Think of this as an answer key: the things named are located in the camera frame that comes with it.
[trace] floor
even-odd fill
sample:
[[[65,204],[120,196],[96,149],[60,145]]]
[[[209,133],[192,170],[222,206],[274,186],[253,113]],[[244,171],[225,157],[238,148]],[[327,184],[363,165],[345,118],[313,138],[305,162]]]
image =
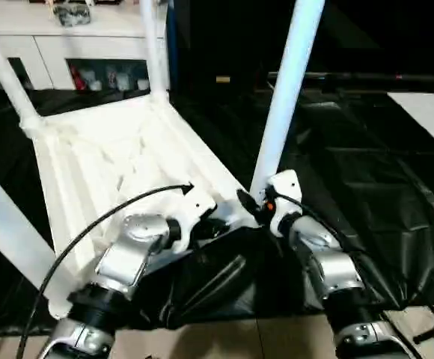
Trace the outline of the floor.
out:
[[[434,319],[422,308],[390,313],[408,337],[431,328]],[[45,337],[31,338],[26,359],[35,359]],[[18,338],[0,338],[0,359],[14,358]],[[434,342],[418,347],[434,359]],[[112,359],[335,359],[330,327],[324,316],[244,320],[187,325],[177,331],[121,331]]]

